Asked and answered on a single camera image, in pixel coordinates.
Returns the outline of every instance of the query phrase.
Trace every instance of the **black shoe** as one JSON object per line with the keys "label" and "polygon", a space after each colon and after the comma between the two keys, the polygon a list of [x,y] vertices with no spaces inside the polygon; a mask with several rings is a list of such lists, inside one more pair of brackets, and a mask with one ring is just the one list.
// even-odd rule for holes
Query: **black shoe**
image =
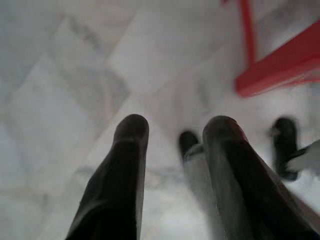
{"label": "black shoe", "polygon": [[182,160],[184,160],[186,153],[191,149],[194,145],[199,143],[199,140],[192,131],[184,131],[179,136],[179,150],[182,157]]}
{"label": "black shoe", "polygon": [[291,156],[297,152],[297,127],[292,119],[281,117],[275,121],[271,129],[275,149],[275,171],[287,181],[295,181],[298,172],[288,170]]}

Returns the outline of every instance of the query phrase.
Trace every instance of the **gray pant leg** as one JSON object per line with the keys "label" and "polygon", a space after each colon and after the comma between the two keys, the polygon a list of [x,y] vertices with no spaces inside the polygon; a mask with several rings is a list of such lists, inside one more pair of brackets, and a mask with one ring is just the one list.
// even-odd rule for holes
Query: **gray pant leg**
{"label": "gray pant leg", "polygon": [[224,239],[224,227],[217,212],[216,193],[211,182],[203,146],[197,144],[184,157],[184,174],[188,185],[202,210],[206,213],[211,236],[214,240]]}

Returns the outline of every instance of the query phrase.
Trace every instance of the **white marble tile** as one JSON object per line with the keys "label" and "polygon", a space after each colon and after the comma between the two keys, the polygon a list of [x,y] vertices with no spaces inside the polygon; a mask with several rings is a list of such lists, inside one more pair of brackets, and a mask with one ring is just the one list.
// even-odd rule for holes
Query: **white marble tile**
{"label": "white marble tile", "polygon": [[318,0],[288,1],[267,14],[256,26],[257,57],[264,58],[320,18]]}
{"label": "white marble tile", "polygon": [[0,188],[20,188],[25,185],[27,172],[17,142],[4,119],[0,121]]}
{"label": "white marble tile", "polygon": [[[309,108],[310,126],[320,126],[320,83],[313,82],[310,85]],[[312,138],[320,139],[320,127],[314,129]]]}
{"label": "white marble tile", "polygon": [[129,23],[141,0],[62,0],[65,14],[73,20],[73,32],[93,43],[93,47],[110,54]]}
{"label": "white marble tile", "polygon": [[0,191],[0,237],[34,240],[45,225],[49,198],[29,188]]}
{"label": "white marble tile", "polygon": [[[254,1],[255,21],[285,3]],[[225,41],[241,38],[236,1],[148,1],[137,13],[109,64],[133,93],[150,94],[210,56]]]}
{"label": "white marble tile", "polygon": [[141,239],[211,239],[206,217],[188,190],[175,182],[171,187],[145,190]]}
{"label": "white marble tile", "polygon": [[59,66],[69,54],[44,54],[4,113],[22,155],[26,183],[51,194],[84,161],[128,94],[108,70],[70,59],[69,66]]}
{"label": "white marble tile", "polygon": [[246,65],[241,44],[240,39],[226,43],[175,82],[146,97],[145,104],[171,139],[188,128],[200,134],[207,116],[232,92],[233,80]]}
{"label": "white marble tile", "polygon": [[0,105],[23,83],[62,17],[59,1],[1,1]]}
{"label": "white marble tile", "polygon": [[309,172],[305,172],[304,175],[305,177],[301,181],[295,193],[318,215],[320,215],[320,180]]}

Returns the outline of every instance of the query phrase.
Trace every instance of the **floor tile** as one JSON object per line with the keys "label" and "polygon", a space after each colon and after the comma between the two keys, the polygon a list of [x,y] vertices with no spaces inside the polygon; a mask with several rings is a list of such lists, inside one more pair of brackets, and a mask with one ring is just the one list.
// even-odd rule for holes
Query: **floor tile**
{"label": "floor tile", "polygon": [[66,182],[60,195],[53,197],[45,219],[38,231],[37,240],[64,240],[75,217],[87,181],[93,174],[91,169],[76,170]]}
{"label": "floor tile", "polygon": [[49,199],[32,189],[0,191],[2,239],[34,240],[44,227]]}
{"label": "floor tile", "polygon": [[1,1],[0,106],[24,82],[62,18],[58,1]]}
{"label": "floor tile", "polygon": [[170,138],[185,129],[201,134],[207,116],[219,107],[233,89],[234,78],[245,69],[243,58],[240,39],[231,41],[144,102]]}
{"label": "floor tile", "polygon": [[62,0],[73,33],[109,55],[141,5],[141,0]]}
{"label": "floor tile", "polygon": [[21,188],[27,180],[18,143],[7,128],[6,121],[0,121],[0,189]]}
{"label": "floor tile", "polygon": [[[283,3],[257,1],[254,20]],[[235,1],[222,6],[209,0],[151,0],[136,14],[108,63],[133,93],[150,94],[209,57],[225,41],[240,38],[241,31]]]}
{"label": "floor tile", "polygon": [[64,186],[127,97],[119,79],[89,66],[72,74],[55,60],[41,57],[4,113],[27,183],[51,193]]}

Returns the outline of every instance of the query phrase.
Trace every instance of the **leg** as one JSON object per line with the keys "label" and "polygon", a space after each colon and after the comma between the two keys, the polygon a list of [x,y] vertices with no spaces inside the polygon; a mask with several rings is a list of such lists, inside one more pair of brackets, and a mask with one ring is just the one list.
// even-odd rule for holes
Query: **leg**
{"label": "leg", "polygon": [[236,121],[213,118],[203,130],[203,149],[228,239],[319,239]]}
{"label": "leg", "polygon": [[203,145],[190,131],[179,137],[182,165],[187,183],[199,206],[207,215],[211,237],[214,240],[224,239],[224,227],[218,216],[216,193],[213,189]]}
{"label": "leg", "polygon": [[109,154],[90,178],[67,240],[138,240],[144,197],[148,122],[127,116]]}

